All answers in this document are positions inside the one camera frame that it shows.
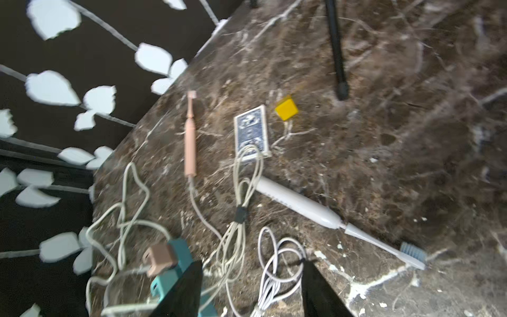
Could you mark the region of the blue playing card box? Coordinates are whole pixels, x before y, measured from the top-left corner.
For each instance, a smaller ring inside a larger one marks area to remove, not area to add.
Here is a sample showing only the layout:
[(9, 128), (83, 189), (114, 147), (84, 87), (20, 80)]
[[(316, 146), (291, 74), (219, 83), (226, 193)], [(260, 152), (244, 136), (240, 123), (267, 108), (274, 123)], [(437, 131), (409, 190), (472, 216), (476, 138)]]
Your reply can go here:
[(241, 151), (244, 153), (241, 162), (252, 161), (257, 157), (256, 150), (252, 148), (244, 150), (248, 145), (255, 145), (263, 157), (272, 156), (264, 105), (235, 116), (234, 138), (236, 156), (239, 157)]

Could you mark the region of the pink wall charger cube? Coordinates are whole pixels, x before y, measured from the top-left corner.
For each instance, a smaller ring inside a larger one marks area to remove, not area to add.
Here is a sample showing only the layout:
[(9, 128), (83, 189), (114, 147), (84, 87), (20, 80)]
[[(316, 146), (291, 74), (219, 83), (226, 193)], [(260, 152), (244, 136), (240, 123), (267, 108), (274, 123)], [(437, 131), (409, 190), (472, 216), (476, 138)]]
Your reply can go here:
[(149, 267), (147, 277), (172, 269), (178, 264), (178, 256), (171, 244), (156, 244), (149, 247), (142, 257), (143, 263)]

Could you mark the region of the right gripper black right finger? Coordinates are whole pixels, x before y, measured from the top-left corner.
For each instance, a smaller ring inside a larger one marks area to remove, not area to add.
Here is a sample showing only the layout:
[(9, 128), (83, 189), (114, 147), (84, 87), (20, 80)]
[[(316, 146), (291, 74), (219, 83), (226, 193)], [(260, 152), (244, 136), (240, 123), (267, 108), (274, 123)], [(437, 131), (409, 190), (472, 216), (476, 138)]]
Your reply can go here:
[(303, 261), (301, 279), (305, 317), (353, 317), (313, 262)]

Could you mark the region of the pink electric toothbrush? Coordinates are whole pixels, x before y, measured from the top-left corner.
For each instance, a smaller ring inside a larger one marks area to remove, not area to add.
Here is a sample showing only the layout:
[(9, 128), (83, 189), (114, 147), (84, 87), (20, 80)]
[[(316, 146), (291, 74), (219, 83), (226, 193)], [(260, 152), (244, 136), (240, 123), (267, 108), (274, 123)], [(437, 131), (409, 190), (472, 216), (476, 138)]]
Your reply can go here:
[(196, 127), (194, 121), (193, 101), (197, 98), (196, 91), (187, 92), (187, 116), (185, 123), (184, 173), (187, 177), (197, 175), (196, 167)]

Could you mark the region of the teal power strip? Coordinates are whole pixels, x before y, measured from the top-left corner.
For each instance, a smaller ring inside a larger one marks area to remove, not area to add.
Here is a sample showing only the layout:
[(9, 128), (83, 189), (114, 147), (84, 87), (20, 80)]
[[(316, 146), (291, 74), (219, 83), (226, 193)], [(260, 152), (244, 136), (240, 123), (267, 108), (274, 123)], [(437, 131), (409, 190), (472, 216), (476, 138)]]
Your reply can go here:
[[(187, 242), (184, 239), (169, 240), (167, 244), (171, 244), (178, 256), (178, 264), (172, 268), (167, 269), (157, 276), (154, 276), (154, 280), (151, 284), (151, 295), (158, 298), (158, 304), (164, 299), (166, 294), (173, 288), (179, 278), (182, 277), (183, 273), (187, 268), (194, 262), (188, 248)], [(211, 302), (209, 294), (204, 292), (204, 288), (201, 288), (201, 298), (198, 316), (216, 316), (217, 311)]]

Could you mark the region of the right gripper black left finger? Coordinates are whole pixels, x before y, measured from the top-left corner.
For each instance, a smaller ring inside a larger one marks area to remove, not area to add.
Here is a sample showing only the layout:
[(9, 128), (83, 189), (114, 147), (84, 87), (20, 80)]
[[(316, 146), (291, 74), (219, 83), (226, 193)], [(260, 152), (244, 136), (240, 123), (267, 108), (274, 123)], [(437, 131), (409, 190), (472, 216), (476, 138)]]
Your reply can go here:
[(149, 316), (197, 317), (202, 281), (202, 261), (194, 261)]

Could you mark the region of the white electric toothbrush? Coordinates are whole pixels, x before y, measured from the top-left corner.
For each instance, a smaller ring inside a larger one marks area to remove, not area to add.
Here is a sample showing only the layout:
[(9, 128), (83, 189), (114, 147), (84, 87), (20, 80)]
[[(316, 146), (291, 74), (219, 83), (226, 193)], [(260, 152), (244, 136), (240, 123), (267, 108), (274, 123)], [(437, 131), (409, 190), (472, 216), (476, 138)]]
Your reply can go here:
[(345, 223), (338, 214), (334, 213), (329, 208), (285, 186), (273, 182), (264, 176), (261, 177), (257, 183), (256, 190), (323, 227), (329, 229), (343, 229), (346, 235), (375, 245), (414, 268), (421, 270), (426, 268), (426, 252), (413, 244), (403, 242), (398, 249), (391, 247), (360, 230), (353, 224)]

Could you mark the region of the black music stand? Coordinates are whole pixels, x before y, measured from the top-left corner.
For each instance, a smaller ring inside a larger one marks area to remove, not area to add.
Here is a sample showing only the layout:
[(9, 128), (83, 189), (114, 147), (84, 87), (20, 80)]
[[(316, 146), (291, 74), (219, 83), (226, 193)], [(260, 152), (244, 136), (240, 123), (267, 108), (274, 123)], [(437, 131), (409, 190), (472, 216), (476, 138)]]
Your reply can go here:
[[(278, 20), (285, 20), (292, 11), (294, 11), (298, 6), (300, 6), (302, 1), (293, 1), (282, 13), (274, 16), (271, 20), (265, 23), (260, 32), (255, 35), (255, 37), (249, 42), (249, 44), (245, 47), (250, 47), (252, 44), (258, 40), (259, 37), (262, 36), (268, 29), (271, 28), (273, 24), (276, 24)], [(347, 83), (347, 78), (345, 74), (345, 62), (343, 58), (342, 52), (342, 44), (341, 44), (341, 33), (340, 26), (338, 21), (338, 13), (336, 8), (336, 1), (324, 1), (326, 6), (326, 18), (328, 31), (330, 36), (330, 44), (333, 53), (334, 59), (334, 69), (336, 76), (336, 96), (338, 100), (344, 101), (349, 98), (349, 84)]]

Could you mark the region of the yellow block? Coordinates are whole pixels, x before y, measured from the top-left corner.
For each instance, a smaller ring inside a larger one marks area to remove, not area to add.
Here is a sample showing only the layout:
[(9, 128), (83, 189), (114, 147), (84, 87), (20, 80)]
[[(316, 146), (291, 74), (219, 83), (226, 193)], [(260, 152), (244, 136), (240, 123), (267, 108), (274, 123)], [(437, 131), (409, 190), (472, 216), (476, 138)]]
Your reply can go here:
[(293, 116), (299, 113), (299, 110), (291, 96), (287, 96), (278, 103), (275, 108), (275, 112), (284, 122), (291, 119)]

